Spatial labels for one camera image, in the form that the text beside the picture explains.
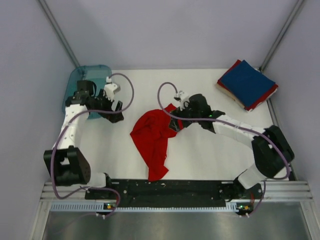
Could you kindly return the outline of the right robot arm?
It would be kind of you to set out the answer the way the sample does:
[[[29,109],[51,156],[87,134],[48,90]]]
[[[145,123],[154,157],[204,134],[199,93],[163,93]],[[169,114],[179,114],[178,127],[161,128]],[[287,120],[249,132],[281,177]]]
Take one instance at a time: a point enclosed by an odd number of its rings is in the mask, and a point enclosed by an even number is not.
[[[197,123],[204,130],[232,138],[253,151],[254,163],[234,180],[233,192],[239,198],[249,195],[258,182],[274,178],[295,158],[283,132],[276,125],[261,128],[235,120],[225,112],[212,110],[200,93],[188,96],[179,91],[174,99],[179,102],[179,107],[169,112],[172,115],[170,129],[178,133]]]

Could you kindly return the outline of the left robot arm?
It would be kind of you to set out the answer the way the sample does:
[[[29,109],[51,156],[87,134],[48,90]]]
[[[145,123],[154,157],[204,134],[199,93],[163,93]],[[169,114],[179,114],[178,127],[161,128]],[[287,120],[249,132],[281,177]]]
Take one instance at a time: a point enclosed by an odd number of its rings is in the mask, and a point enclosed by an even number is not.
[[[105,199],[113,194],[114,187],[108,183],[108,175],[92,171],[80,150],[80,142],[82,128],[90,116],[89,111],[99,110],[99,115],[111,123],[124,120],[120,112],[123,106],[121,101],[118,101],[115,110],[112,110],[115,94],[120,89],[110,77],[106,78],[106,83],[100,90],[97,90],[93,81],[77,81],[76,90],[65,100],[65,116],[56,150],[46,150],[43,154],[48,172],[56,186],[91,186]]]

